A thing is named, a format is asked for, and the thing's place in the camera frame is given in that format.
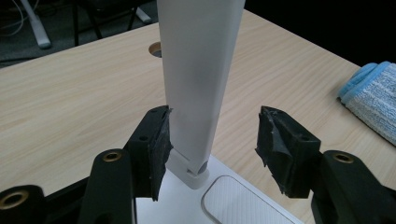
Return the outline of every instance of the dark floor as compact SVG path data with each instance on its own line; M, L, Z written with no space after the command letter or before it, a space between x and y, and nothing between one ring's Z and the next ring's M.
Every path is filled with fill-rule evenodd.
M357 65L396 63L395 1L247 0L246 9Z
M35 1L36 0L30 0L29 2L33 6ZM23 23L21 30L15 35L5 36L15 31L19 25L12 26L8 30L1 29L2 27L21 21L20 13L15 9L15 6L9 2L11 1L0 0L0 68L70 49L75 46L73 14L70 0L39 1L35 13L39 16L46 29L46 33L51 42L51 47L49 49L41 49L37 45L32 27L28 20ZM152 22L158 21L156 0L142 5L141 8L152 18ZM87 14L81 8L78 11L78 17L78 23L81 29L91 27ZM104 38L125 32L129 19L129 16L125 16L101 25L100 30ZM146 24L141 20L135 19L133 29L138 29L145 25ZM79 35L79 42L81 45L95 40L97 40L97 37L92 29Z
M3 18L4 9L12 5L10 3L10 0L0 2L0 28L12 22L12 18ZM40 49L37 46L28 21L14 36L1 36L8 31L0 29L0 68L74 47L70 0L40 0L39 3L37 13L52 47ZM142 8L153 22L158 21L156 1ZM247 0L245 8L357 65L396 62L396 3L393 0L378 0L367 5L314 0ZM14 17L15 22L19 14L14 13ZM104 25L104 35L124 32L127 21L125 18ZM80 24L89 25L84 14ZM134 28L144 25L137 20ZM82 44L94 40L94 32L81 35Z

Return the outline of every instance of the blue cloth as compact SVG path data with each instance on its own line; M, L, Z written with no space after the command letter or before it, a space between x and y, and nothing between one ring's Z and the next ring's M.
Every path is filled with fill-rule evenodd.
M338 92L341 103L396 146L396 64L368 63Z

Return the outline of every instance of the light wood tabletop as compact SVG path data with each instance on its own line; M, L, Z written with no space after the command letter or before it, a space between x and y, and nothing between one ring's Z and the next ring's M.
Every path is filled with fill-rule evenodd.
M165 105L158 24L0 70L0 191L50 194L89 175L100 152L123 147L146 112ZM289 113L322 141L365 162L396 189L396 148L336 99L359 69L244 12L212 154L305 223L310 199L282 195L254 151L259 112Z

